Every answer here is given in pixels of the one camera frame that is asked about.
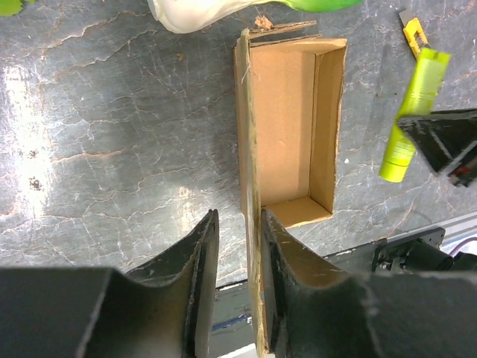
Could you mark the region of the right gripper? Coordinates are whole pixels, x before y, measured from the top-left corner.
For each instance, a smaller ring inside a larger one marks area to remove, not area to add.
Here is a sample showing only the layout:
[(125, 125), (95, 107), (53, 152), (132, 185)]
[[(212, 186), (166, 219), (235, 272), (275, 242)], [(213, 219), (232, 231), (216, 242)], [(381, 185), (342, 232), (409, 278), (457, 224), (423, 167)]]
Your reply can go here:
[(406, 115), (397, 125), (434, 173), (448, 173), (453, 186), (468, 188), (476, 180), (475, 108)]

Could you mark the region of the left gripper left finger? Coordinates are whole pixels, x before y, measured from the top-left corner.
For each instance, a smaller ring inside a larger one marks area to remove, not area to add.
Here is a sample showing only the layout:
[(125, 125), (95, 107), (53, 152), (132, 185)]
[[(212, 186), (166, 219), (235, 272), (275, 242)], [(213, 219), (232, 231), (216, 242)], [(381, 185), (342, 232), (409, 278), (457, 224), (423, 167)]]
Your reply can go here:
[(1, 269), (3, 357), (206, 357), (219, 217), (121, 273), (110, 267)]

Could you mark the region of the yellow utility knife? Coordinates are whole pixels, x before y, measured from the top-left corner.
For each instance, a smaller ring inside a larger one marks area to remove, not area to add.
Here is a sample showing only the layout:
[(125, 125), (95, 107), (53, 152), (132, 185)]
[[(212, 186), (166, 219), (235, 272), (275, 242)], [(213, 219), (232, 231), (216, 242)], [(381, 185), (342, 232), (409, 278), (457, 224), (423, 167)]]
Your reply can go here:
[(431, 48), (420, 20), (409, 9), (400, 11), (399, 19), (408, 46), (417, 60), (423, 48)]

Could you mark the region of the brown cardboard express box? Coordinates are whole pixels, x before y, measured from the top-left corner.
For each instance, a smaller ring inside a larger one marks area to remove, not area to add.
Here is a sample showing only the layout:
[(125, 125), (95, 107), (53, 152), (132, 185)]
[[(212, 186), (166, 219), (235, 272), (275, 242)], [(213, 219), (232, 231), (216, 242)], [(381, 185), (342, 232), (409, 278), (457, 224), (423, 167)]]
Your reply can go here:
[(266, 342), (261, 211), (287, 228), (333, 213), (347, 41), (290, 37), (310, 22), (246, 28), (233, 50), (247, 279), (260, 357)]

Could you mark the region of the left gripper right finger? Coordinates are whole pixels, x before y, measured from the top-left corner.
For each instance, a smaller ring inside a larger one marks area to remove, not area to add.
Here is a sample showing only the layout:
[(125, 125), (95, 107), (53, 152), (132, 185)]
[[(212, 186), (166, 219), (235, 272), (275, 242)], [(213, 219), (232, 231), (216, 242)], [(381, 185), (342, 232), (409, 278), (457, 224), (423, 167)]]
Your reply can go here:
[(474, 357), (475, 271), (372, 270), (376, 247), (321, 257), (262, 211), (266, 342), (276, 357)]

